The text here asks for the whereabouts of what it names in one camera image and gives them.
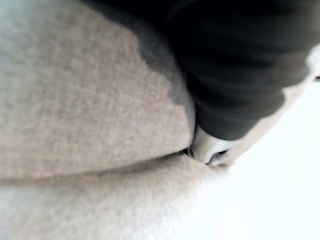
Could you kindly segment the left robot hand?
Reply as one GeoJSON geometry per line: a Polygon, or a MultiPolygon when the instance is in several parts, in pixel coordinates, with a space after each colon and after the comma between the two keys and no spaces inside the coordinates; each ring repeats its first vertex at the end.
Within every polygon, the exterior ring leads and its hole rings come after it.
{"type": "Polygon", "coordinates": [[[320,41],[317,0],[93,0],[152,24],[166,38],[196,106],[188,155],[217,165],[301,83],[320,41]]]}

